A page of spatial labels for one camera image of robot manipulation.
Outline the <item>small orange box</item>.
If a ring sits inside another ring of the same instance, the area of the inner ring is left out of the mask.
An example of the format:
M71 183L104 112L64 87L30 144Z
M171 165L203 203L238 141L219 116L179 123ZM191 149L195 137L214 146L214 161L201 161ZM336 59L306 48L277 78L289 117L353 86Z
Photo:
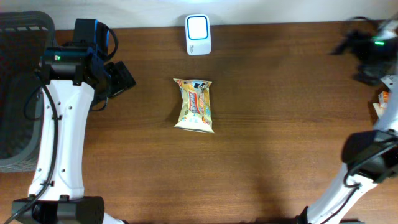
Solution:
M380 94L378 94L378 100L380 107L386 107L389 101L389 92L382 91Z

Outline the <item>beige paper pouch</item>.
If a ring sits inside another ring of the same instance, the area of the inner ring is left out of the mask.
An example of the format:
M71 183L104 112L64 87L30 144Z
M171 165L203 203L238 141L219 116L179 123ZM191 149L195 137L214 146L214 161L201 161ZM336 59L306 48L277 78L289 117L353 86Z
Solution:
M380 119L383 116L385 109L382 108L379 103L373 103L373 108L375 110L377 118Z

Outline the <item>yellow snack bag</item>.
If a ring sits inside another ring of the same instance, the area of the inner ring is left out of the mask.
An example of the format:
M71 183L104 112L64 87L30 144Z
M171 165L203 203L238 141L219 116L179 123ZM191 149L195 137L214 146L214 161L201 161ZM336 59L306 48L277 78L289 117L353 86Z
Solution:
M182 97L180 115L174 127L187 131L214 134L210 104L212 81L179 78L174 78L174 81L179 85Z

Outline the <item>clear blister pack white card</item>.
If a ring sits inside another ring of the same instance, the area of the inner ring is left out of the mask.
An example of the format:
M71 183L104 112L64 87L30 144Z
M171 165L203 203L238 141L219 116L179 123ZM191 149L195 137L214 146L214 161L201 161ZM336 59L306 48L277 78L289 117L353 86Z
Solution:
M398 75L386 75L381 78L381 81L389 90L393 90L397 86Z

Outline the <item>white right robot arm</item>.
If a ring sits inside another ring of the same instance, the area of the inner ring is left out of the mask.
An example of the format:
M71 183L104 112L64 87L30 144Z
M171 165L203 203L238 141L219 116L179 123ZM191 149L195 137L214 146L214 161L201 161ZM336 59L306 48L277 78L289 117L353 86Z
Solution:
M344 223L344 216L364 194L397 176L397 16L382 22L365 20L376 33L351 30L332 54L341 55L350 49L360 61L353 78L369 86L385 84L390 89L387 107L373 130L347 138L338 175L293 223Z

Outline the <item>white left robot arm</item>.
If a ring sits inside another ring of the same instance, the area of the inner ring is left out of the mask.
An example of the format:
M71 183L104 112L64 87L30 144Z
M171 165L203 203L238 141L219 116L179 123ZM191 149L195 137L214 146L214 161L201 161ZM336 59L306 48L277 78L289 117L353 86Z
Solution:
M28 196L12 203L10 221L117 223L100 196L85 195L82 174L86 121L108 101L135 86L124 63L113 63L116 34L96 19L77 19L73 39L47 47L40 59L44 98L37 168Z

